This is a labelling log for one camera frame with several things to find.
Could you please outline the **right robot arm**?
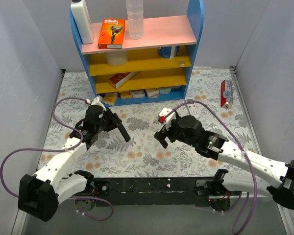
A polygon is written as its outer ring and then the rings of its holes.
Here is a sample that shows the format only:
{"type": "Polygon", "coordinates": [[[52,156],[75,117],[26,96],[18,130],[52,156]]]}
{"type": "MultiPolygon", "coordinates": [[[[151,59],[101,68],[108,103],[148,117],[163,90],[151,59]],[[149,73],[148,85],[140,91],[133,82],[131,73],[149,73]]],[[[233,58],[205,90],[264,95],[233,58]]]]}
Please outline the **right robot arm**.
{"type": "Polygon", "coordinates": [[[193,147],[203,157],[232,164],[250,173],[250,180],[229,173],[214,180],[212,190],[216,194],[226,191],[254,192],[272,197],[277,204],[294,210],[294,160],[285,163],[241,150],[228,138],[205,130],[194,116],[180,117],[168,108],[161,110],[159,121],[164,126],[154,137],[164,148],[168,146],[166,139],[180,141],[193,147]]]}

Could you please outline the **black remote control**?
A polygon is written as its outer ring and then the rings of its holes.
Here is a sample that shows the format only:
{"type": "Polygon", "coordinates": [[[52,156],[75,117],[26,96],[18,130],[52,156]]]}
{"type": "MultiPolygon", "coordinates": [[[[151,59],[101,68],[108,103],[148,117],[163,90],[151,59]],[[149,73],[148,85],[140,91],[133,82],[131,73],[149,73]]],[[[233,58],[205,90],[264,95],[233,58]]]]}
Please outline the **black remote control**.
{"type": "Polygon", "coordinates": [[[129,142],[131,140],[130,135],[128,134],[127,130],[125,129],[122,123],[118,125],[118,130],[120,131],[121,135],[123,136],[126,142],[129,142]]]}

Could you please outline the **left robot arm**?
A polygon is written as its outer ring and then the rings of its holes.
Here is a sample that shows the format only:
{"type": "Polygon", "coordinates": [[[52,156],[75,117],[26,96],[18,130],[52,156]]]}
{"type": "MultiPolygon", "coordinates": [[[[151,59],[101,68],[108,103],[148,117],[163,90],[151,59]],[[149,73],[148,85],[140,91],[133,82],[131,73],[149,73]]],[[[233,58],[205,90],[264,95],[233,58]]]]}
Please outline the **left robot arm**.
{"type": "Polygon", "coordinates": [[[72,196],[90,199],[98,188],[94,176],[78,170],[65,179],[74,162],[97,141],[101,132],[118,128],[122,121],[109,108],[90,105],[85,118],[70,133],[61,153],[33,175],[24,175],[19,184],[18,208],[42,221],[49,221],[58,206],[72,196]]]}

